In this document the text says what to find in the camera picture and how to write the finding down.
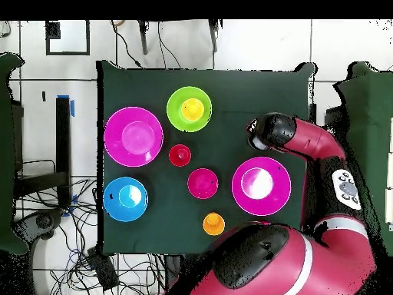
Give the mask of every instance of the yellow cup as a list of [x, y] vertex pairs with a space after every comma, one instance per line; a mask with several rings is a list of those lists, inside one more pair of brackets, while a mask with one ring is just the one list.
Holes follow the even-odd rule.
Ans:
[[201, 119], [204, 110], [202, 102], [196, 98], [189, 98], [181, 105], [181, 114], [191, 122]]

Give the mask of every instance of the dark green cloth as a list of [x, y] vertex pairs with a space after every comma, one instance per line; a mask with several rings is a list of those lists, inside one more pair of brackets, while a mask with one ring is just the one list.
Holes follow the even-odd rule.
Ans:
[[14, 207], [15, 146], [12, 120], [11, 94], [8, 81], [12, 70], [23, 61], [12, 53], [0, 54], [0, 250], [13, 254], [25, 254], [28, 246], [12, 232], [11, 221]]
[[[300, 225], [305, 162], [290, 154], [270, 151], [266, 156], [283, 164], [292, 181], [292, 193], [286, 206], [268, 217], [244, 212], [231, 191], [235, 170], [251, 157], [261, 155], [247, 144], [246, 127], [260, 114], [280, 111], [308, 118], [308, 83], [313, 64], [297, 72], [272, 71], [192, 71], [125, 70], [102, 62], [104, 72], [104, 123], [117, 110], [130, 106], [146, 108], [163, 126], [163, 147], [158, 156], [143, 167], [123, 167], [104, 151], [104, 187], [118, 177], [134, 177], [145, 186], [149, 196], [147, 210], [139, 219], [122, 223], [104, 211], [104, 252], [197, 254], [216, 237], [202, 227], [212, 211], [221, 214], [229, 230], [247, 220], [270, 220]], [[178, 131], [166, 113], [169, 97], [178, 88], [203, 89], [212, 101], [213, 114], [202, 130]], [[192, 151], [191, 162], [174, 167], [168, 153], [175, 144]], [[190, 173], [206, 167], [219, 178], [219, 189], [208, 200], [198, 200], [187, 190]]]
[[338, 84], [350, 118], [347, 139], [354, 151], [378, 216], [381, 238], [393, 256], [393, 233], [385, 223], [388, 152], [393, 118], [393, 73], [365, 62], [351, 66], [350, 79]]

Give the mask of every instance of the magenta plate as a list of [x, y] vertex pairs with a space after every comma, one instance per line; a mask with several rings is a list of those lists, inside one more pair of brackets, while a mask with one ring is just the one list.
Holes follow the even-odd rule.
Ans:
[[247, 213], [267, 216], [285, 206], [291, 194], [287, 170], [269, 157], [255, 157], [241, 164], [232, 179], [232, 194]]
[[139, 167], [151, 162], [163, 144], [163, 128], [144, 108], [122, 108], [107, 121], [105, 149], [118, 164]]
[[212, 197], [218, 189], [217, 176], [207, 168], [198, 168], [188, 177], [189, 192], [198, 199]]

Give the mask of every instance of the green bowl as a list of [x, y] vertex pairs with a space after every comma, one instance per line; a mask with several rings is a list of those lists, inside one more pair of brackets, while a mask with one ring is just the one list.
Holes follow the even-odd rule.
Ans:
[[[190, 98], [196, 98], [203, 104], [203, 115], [197, 121], [188, 121], [181, 113], [181, 105]], [[209, 122], [212, 115], [212, 102], [202, 89], [186, 86], [175, 91], [167, 103], [167, 115], [170, 123], [180, 131], [195, 132]]]

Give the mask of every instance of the red cup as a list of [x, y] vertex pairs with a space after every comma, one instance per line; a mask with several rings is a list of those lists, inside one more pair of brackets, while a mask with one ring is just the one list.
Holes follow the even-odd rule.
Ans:
[[175, 144], [169, 151], [169, 160], [174, 166], [185, 166], [191, 160], [191, 151], [183, 144]]

